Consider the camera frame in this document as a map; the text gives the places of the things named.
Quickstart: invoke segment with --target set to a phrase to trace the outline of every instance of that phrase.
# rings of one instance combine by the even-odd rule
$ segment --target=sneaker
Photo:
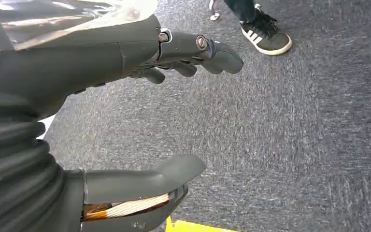
[[[241,24],[243,34],[263,54],[276,56],[288,51],[292,47],[291,38],[279,31],[277,20],[265,14],[259,4],[255,8],[259,16],[253,23]]]

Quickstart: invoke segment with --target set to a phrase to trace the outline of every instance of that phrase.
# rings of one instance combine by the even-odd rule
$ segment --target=jeans
[[[254,0],[224,0],[242,23],[252,23],[258,16]]]

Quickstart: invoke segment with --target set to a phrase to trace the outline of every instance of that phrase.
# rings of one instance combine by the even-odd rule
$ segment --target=yellow tape
[[[186,221],[172,223],[171,217],[167,218],[166,224],[166,232],[237,232]]]

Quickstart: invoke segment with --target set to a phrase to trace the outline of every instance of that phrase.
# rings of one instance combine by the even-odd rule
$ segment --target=prosthetic hand
[[[26,2],[6,1],[0,9],[23,12]],[[85,9],[97,7],[85,4]],[[48,143],[35,139],[45,131],[38,120],[89,87],[125,77],[158,84],[165,79],[158,69],[193,76],[196,65],[215,74],[237,73],[243,62],[231,48],[201,34],[161,29],[153,15],[70,32],[48,29],[60,27],[53,18],[71,19],[68,11],[53,12],[56,17],[33,21],[27,14],[0,11],[0,232],[150,231],[184,199],[187,182],[204,170],[199,158],[177,156],[147,171],[63,170]],[[51,39],[35,37],[37,28],[49,31]],[[32,32],[34,39],[26,40]]]

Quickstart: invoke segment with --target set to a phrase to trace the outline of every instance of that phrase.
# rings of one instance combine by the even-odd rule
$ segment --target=metal bolt
[[[167,41],[169,40],[169,35],[166,34],[166,33],[164,33],[164,32],[162,32],[162,33],[160,33],[160,34],[158,35],[158,40],[159,40],[160,42],[167,42]]]
[[[207,40],[204,38],[204,36],[197,36],[197,47],[200,50],[205,50],[207,48]]]

